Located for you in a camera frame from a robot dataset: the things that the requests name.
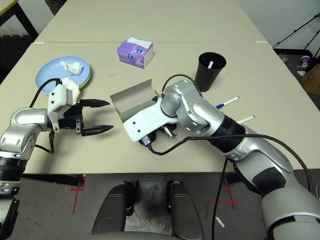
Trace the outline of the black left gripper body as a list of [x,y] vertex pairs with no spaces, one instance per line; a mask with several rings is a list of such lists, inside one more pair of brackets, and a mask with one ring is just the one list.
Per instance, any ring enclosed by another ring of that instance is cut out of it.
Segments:
[[81,105],[71,106],[64,114],[63,118],[58,120],[61,129],[74,129],[76,134],[83,135],[83,107]]

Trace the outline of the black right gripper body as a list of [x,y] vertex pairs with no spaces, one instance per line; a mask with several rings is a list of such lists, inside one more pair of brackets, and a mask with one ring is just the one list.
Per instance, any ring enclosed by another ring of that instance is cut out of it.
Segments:
[[174,130],[177,128],[177,124],[176,123],[166,123],[165,125],[163,125],[161,127],[162,131],[164,133],[166,133],[166,135],[169,137],[169,138],[173,138],[175,139],[176,138],[176,134],[174,133]]

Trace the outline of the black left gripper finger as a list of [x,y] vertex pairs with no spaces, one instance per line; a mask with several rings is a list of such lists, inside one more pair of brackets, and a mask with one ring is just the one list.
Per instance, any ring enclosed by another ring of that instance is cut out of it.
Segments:
[[113,125],[95,125],[92,128],[84,128],[81,130],[81,135],[83,137],[93,136],[109,131],[113,128]]
[[100,99],[80,99],[79,105],[82,107],[100,108],[110,105],[109,102]]

